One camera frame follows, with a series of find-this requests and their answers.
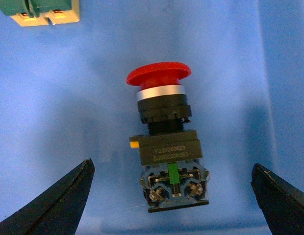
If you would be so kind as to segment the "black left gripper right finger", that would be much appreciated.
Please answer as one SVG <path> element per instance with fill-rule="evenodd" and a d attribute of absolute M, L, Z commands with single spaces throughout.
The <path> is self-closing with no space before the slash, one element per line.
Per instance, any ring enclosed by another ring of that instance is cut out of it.
<path fill-rule="evenodd" d="M 304 192 L 261 164 L 252 169 L 256 201 L 274 235 L 304 235 Z"/>

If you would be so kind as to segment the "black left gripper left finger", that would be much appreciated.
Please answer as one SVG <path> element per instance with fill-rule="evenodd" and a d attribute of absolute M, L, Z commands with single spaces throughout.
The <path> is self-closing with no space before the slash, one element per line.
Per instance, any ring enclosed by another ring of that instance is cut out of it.
<path fill-rule="evenodd" d="M 75 234 L 94 173 L 92 160 L 84 160 L 38 197 L 0 222 L 0 235 Z"/>

